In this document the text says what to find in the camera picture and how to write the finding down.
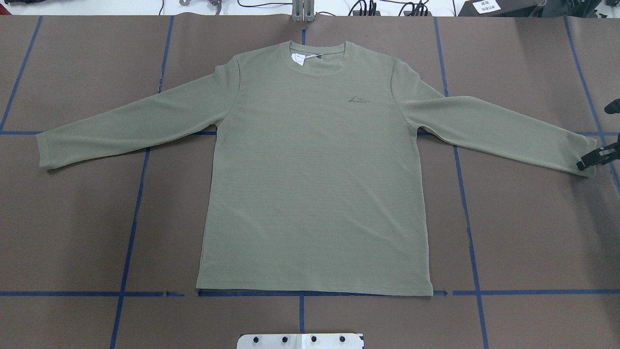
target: clothing tag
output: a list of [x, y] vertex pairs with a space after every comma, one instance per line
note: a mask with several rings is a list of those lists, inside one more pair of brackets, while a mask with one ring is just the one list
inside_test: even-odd
[[291, 58], [293, 59], [293, 61], [295, 61], [295, 63], [299, 65], [304, 65], [304, 61], [306, 61], [306, 56], [300, 55], [298, 53], [292, 53]]
[[318, 55], [311, 55], [311, 56], [305, 56], [299, 53], [291, 53], [291, 58], [293, 59], [293, 61], [295, 61], [295, 63], [299, 64], [299, 65], [304, 65], [304, 62], [306, 61], [306, 58], [310, 58], [310, 57], [318, 57], [320, 58], [321, 56], [323, 56], [322, 53], [319, 53]]

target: black clamp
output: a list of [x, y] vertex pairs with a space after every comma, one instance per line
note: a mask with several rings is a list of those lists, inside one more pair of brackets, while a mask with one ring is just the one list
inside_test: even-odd
[[620, 159], [620, 134], [618, 134], [618, 141], [616, 143], [610, 144], [607, 147], [596, 148], [582, 156], [582, 160], [577, 163], [577, 167], [580, 171], [583, 171], [588, 167], [598, 164], [605, 165], [618, 159]]

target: shirt hem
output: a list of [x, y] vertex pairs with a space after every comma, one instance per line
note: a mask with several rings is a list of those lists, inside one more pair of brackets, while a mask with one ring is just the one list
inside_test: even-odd
[[246, 291], [317, 291], [317, 292], [342, 292], [342, 293], [359, 293], [359, 294], [375, 294], [378, 296], [432, 296], [433, 286], [424, 288], [403, 288], [402, 286], [376, 287], [376, 286], [360, 286], [351, 284], [322, 284], [310, 285], [304, 283], [252, 283], [248, 281], [198, 281], [197, 289], [243, 289]]

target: shirt sleeve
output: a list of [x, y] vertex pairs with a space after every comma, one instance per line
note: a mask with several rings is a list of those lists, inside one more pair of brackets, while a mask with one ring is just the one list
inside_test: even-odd
[[50, 170], [127, 153], [219, 126], [234, 104], [240, 80], [235, 57], [211, 75], [37, 134], [39, 167]]
[[581, 156], [596, 140], [470, 96], [444, 97], [406, 63], [397, 60], [392, 95], [405, 121], [444, 142], [525, 163], [592, 177], [580, 171]]

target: crew neckline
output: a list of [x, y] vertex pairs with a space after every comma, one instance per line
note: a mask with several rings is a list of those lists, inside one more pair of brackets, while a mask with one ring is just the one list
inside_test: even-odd
[[[287, 42], [283, 42], [280, 44], [281, 57], [282, 59], [284, 59], [284, 62], [286, 65], [288, 65], [291, 69], [299, 73], [313, 75], [313, 76], [332, 75], [332, 74], [335, 74], [343, 70], [347, 66], [348, 61], [350, 60], [352, 48], [353, 48], [353, 43], [349, 41], [344, 41], [338, 46], [328, 46], [328, 47], [301, 45], [300, 43], [296, 43], [292, 40], [289, 40]], [[344, 52], [344, 54], [343, 54], [342, 59], [338, 62], [338, 64], [334, 65], [331, 68], [312, 69], [309, 66], [301, 66], [297, 64], [296, 62], [294, 62], [291, 59], [291, 51], [290, 51], [291, 49], [298, 51], [298, 52], [307, 52], [307, 53], [313, 53], [313, 54], [317, 54], [317, 53], [328, 54], [328, 53], [339, 53], [339, 52]]]

